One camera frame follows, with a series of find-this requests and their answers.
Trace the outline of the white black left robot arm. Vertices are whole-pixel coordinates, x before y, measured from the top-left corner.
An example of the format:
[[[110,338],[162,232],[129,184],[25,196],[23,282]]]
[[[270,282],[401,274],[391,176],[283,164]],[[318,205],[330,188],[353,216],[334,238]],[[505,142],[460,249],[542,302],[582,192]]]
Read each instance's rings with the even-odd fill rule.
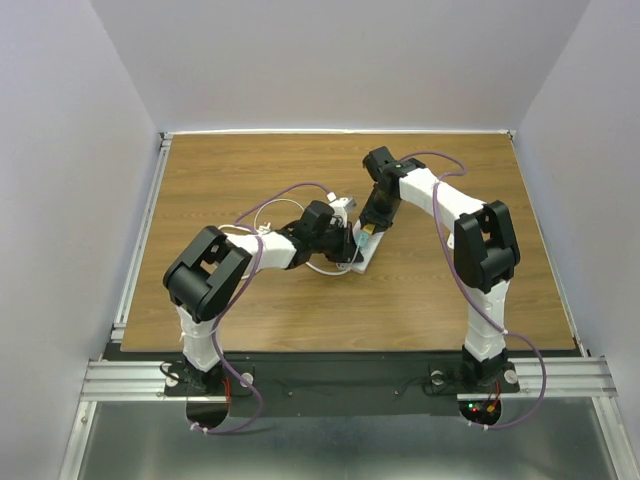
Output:
[[[244,235],[203,228],[162,280],[178,312],[183,341],[183,365],[161,369],[167,384],[191,384],[202,394],[221,386],[223,371],[214,348],[217,330],[257,273],[295,269],[314,255],[336,264],[360,261],[348,220],[355,205],[351,197],[328,203],[314,200],[299,219],[276,230],[262,227]]]

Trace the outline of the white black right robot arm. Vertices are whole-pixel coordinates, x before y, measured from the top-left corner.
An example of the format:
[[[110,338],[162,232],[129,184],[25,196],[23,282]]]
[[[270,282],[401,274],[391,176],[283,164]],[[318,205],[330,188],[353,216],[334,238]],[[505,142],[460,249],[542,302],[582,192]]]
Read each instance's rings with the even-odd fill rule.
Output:
[[[362,161],[374,182],[354,228],[364,272],[402,203],[431,215],[454,281],[468,304],[460,378],[472,390],[491,384],[506,366],[506,294],[521,256],[508,207],[486,203],[446,183],[417,156],[395,159],[385,147]]]

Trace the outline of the white power strip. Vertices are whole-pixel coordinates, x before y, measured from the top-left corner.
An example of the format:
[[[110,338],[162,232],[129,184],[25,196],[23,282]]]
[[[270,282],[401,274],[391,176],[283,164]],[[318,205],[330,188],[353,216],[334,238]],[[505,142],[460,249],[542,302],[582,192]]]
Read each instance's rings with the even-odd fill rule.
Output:
[[[362,230],[362,227],[363,226],[361,225],[361,222],[357,221],[353,227],[353,237],[355,234],[357,234],[359,231]],[[384,235],[385,235],[385,231],[373,233],[371,235],[369,242],[367,243],[366,247],[363,250],[360,250],[356,245],[356,248],[358,250],[358,256],[357,256],[357,259],[351,265],[352,271],[359,274],[365,273]]]

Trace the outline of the teal charger plug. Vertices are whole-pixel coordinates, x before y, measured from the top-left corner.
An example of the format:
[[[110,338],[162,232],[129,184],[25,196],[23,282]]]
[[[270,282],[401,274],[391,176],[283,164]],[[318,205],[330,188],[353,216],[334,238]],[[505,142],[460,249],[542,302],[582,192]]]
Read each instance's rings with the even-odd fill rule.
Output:
[[[367,231],[361,230],[354,235],[356,245],[360,250],[363,250],[371,238],[371,234]]]

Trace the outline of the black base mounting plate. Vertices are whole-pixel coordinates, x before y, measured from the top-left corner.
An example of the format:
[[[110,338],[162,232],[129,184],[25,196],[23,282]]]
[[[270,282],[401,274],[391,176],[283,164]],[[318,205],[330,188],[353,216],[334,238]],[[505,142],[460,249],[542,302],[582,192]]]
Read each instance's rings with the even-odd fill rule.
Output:
[[[500,396],[520,390],[505,355],[478,364],[460,351],[232,353],[234,367],[202,373],[164,362],[164,393],[184,398],[190,420],[426,414],[472,418],[500,411]]]

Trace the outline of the aluminium frame rail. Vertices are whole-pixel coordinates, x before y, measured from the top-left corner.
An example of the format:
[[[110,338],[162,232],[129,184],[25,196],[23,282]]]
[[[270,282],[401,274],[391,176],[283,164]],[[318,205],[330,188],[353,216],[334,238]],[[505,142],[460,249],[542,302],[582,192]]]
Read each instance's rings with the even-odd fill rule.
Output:
[[[192,421],[164,393],[179,321],[161,278],[207,224],[244,218],[281,189],[297,203],[331,189],[364,201],[362,158],[385,146],[425,152],[434,172],[458,158],[466,194],[505,202],[521,264],[507,297],[520,390],[495,417],[426,414]],[[616,389],[569,327],[509,137],[497,134],[178,134],[161,150],[141,239],[114,323],[120,343],[86,371],[64,479],[617,479],[609,442]],[[267,271],[226,316],[232,353],[460,351],[466,306],[432,219],[406,204],[365,274]]]

